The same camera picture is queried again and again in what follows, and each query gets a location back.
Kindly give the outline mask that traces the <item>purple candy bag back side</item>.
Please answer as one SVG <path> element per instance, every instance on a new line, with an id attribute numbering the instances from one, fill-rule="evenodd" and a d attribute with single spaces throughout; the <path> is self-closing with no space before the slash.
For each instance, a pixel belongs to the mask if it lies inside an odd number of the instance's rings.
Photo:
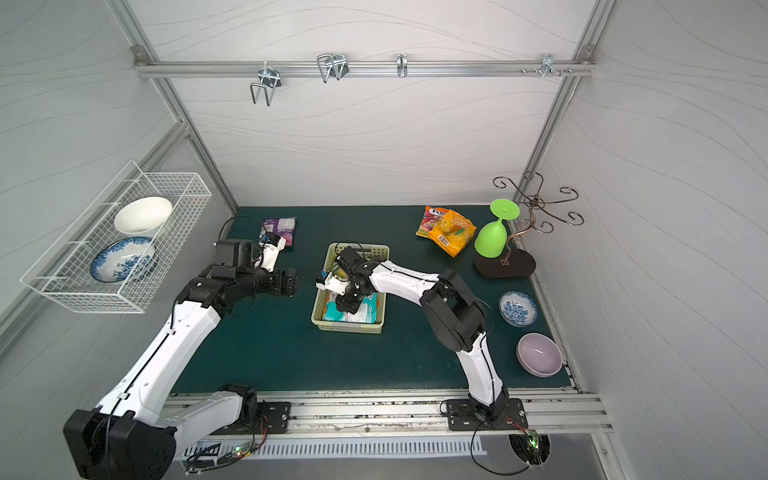
<path id="1" fill-rule="evenodd" d="M 287 246 L 294 243 L 296 224 L 295 217 L 269 217 L 263 220 L 264 230 L 279 235 L 286 241 Z"/>

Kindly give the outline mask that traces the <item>orange fruits candy bag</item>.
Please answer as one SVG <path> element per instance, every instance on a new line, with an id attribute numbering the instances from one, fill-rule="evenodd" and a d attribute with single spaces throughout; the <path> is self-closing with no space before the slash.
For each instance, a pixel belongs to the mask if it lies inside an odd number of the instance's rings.
<path id="1" fill-rule="evenodd" d="M 448 209 L 443 207 L 431 207 L 426 206 L 424 215 L 416 232 L 416 235 L 422 238 L 428 238 L 429 233 L 435 227 L 435 225 L 449 212 Z"/>

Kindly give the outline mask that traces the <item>yellow orange candy bag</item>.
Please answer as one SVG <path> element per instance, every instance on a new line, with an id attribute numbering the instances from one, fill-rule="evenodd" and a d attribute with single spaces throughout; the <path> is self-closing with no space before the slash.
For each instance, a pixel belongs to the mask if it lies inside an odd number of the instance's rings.
<path id="1" fill-rule="evenodd" d="M 428 237 L 445 253 L 456 257 L 470 243 L 475 225 L 454 210 L 448 210 L 428 232 Z"/>

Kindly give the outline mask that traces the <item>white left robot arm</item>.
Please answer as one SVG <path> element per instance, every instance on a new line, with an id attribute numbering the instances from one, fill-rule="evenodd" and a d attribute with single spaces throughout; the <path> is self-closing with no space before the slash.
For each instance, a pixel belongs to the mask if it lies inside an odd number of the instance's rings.
<path id="1" fill-rule="evenodd" d="M 263 419 L 254 390 L 228 385 L 164 417 L 172 387 L 235 303 L 259 294 L 292 296 L 295 269 L 211 265 L 174 300 L 169 319 L 129 372 L 90 410 L 78 409 L 63 435 L 84 479 L 160 479 L 186 448 L 216 430 Z"/>

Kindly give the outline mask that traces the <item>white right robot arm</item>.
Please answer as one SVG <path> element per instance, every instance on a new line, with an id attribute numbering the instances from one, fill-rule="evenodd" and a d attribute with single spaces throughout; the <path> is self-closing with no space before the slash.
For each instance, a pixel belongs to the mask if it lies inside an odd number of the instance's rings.
<path id="1" fill-rule="evenodd" d="M 335 262 L 345 277 L 321 275 L 316 287 L 336 295 L 339 311 L 357 312 L 374 293 L 420 306 L 435 337 L 456 353 L 475 415 L 488 423 L 503 415 L 509 395 L 490 353 L 486 309 L 456 272 L 418 272 L 390 260 L 367 259 L 352 247 L 344 248 Z"/>

